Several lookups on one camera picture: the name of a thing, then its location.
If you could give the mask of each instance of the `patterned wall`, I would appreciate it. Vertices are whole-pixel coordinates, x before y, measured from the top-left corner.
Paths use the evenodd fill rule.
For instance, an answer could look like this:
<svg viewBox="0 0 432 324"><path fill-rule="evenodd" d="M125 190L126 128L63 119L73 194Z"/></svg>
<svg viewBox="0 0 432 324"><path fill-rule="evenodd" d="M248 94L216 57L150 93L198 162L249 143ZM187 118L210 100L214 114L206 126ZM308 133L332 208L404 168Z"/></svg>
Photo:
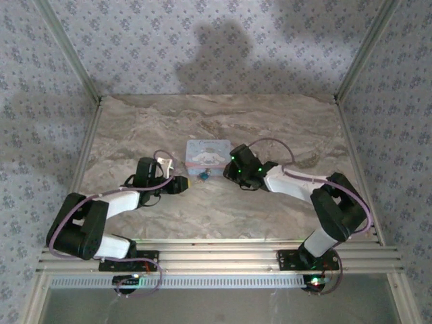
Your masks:
<svg viewBox="0 0 432 324"><path fill-rule="evenodd" d="M432 3L402 1L342 105L425 323L432 323L431 35Z"/></svg>
<svg viewBox="0 0 432 324"><path fill-rule="evenodd" d="M381 2L51 0L104 95L332 95Z"/></svg>
<svg viewBox="0 0 432 324"><path fill-rule="evenodd" d="M93 106L33 2L0 12L0 323L15 323Z"/></svg>

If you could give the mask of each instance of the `aluminum rail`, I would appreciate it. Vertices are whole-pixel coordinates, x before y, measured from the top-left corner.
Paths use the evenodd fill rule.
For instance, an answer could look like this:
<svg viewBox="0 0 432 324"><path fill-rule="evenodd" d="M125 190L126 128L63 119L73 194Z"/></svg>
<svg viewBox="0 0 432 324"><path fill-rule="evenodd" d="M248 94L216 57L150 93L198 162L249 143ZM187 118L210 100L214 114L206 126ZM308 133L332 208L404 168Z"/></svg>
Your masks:
<svg viewBox="0 0 432 324"><path fill-rule="evenodd" d="M283 240L145 240L138 241L138 250L158 250L159 264L170 275L245 275L245 274L307 274L317 271L279 271L278 250L297 249L301 241ZM373 242L347 242L337 247L345 273L400 273L400 254L394 246ZM59 259L46 249L36 271L44 274L93 275L100 273L99 261Z"/></svg>

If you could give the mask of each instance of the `glass panel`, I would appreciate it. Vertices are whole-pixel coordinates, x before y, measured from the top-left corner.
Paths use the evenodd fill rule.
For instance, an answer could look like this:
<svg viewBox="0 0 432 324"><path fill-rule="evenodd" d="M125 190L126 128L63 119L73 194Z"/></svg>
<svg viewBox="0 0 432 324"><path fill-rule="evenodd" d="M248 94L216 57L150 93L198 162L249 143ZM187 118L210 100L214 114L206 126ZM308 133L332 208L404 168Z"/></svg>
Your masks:
<svg viewBox="0 0 432 324"><path fill-rule="evenodd" d="M328 296L291 290L160 290L120 298L113 290L51 290L40 324L399 323L385 275L347 275Z"/></svg>

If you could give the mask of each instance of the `small box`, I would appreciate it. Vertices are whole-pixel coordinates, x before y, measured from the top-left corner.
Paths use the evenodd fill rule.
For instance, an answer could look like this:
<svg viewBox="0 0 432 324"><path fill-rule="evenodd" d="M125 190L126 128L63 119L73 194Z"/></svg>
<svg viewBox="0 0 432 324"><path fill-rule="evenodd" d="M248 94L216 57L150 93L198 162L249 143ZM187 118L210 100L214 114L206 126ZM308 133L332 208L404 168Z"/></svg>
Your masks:
<svg viewBox="0 0 432 324"><path fill-rule="evenodd" d="M210 169L211 176L222 176L231 161L229 140L189 140L186 145L186 168L189 175L197 176Z"/></svg>

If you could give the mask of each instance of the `marble tabletop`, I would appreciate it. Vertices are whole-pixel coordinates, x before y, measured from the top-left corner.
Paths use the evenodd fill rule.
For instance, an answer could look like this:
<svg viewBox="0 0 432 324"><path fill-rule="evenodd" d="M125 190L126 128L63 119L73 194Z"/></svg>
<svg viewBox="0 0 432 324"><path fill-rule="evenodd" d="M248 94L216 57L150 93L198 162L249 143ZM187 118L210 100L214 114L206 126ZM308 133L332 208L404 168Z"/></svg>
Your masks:
<svg viewBox="0 0 432 324"><path fill-rule="evenodd" d="M356 185L335 105L302 95L130 95L104 97L81 192L117 188L135 173L141 157L164 149L187 175L186 142L228 139L232 148L262 137L293 150L293 170L328 176L338 171ZM261 161L289 161L276 142L253 146ZM105 231L129 238L304 239L319 222L301 200L263 190L245 192L223 177L162 196L154 207L112 217Z"/></svg>

